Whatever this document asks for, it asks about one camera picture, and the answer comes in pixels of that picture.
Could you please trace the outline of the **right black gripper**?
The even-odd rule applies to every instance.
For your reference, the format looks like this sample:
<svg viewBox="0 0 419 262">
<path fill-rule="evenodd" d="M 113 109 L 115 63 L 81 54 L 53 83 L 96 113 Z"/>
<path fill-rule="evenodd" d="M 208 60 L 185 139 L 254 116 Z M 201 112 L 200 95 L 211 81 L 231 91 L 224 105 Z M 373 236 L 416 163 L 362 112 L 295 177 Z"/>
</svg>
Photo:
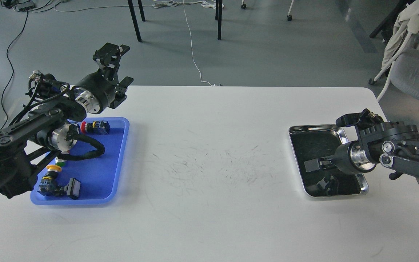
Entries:
<svg viewBox="0 0 419 262">
<path fill-rule="evenodd" d="M 371 172 L 377 165 L 368 159 L 365 150 L 358 141 L 351 141 L 340 145 L 336 148 L 332 158 L 321 157 L 305 161 L 305 171 L 319 171 L 318 164 L 323 165 L 323 170 L 339 169 L 344 174 L 349 175 Z"/>
</svg>

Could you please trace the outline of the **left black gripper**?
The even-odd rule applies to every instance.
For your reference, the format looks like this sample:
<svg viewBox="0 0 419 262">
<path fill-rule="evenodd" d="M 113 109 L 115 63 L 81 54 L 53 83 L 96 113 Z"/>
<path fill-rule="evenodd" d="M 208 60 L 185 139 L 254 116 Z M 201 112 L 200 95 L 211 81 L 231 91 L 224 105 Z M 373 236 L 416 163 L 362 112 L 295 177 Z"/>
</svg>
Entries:
<svg viewBox="0 0 419 262">
<path fill-rule="evenodd" d="M 99 69 L 79 81 L 74 87 L 75 101 L 87 113 L 100 114 L 106 108 L 116 109 L 127 99 L 126 92 L 134 79 L 125 77 L 117 84 L 121 57 L 130 50 L 126 45 L 104 44 L 93 55 Z"/>
</svg>

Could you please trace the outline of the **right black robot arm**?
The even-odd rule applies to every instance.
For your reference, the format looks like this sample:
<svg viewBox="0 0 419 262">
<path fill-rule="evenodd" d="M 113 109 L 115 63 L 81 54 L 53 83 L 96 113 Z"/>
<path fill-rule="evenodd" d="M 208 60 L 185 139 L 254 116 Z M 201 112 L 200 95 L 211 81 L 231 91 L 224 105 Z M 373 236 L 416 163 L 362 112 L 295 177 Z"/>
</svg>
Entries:
<svg viewBox="0 0 419 262">
<path fill-rule="evenodd" d="M 338 168 L 344 174 L 355 175 L 371 172 L 381 164 L 394 171 L 389 174 L 391 180 L 403 174 L 419 178 L 417 126 L 385 122 L 368 109 L 339 117 L 336 126 L 354 126 L 357 140 L 339 145 L 333 155 L 306 161 L 307 172 Z"/>
</svg>

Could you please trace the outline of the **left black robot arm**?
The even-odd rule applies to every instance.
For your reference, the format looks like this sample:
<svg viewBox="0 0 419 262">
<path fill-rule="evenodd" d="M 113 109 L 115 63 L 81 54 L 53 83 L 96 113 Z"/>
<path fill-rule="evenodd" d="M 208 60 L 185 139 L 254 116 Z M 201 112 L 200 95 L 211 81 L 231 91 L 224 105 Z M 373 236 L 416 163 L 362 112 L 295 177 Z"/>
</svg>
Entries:
<svg viewBox="0 0 419 262">
<path fill-rule="evenodd" d="M 106 151 L 92 135 L 109 133 L 105 120 L 86 122 L 88 113 L 100 114 L 115 109 L 126 100 L 133 78 L 118 80 L 126 45 L 104 44 L 93 55 L 98 70 L 77 84 L 58 81 L 52 74 L 35 70 L 28 81 L 28 104 L 0 130 L 0 194 L 7 198 L 32 191 L 44 168 L 38 190 L 43 195 L 78 199 L 80 181 L 71 178 L 67 185 L 56 182 L 61 167 L 54 159 L 82 161 L 95 159 Z"/>
</svg>

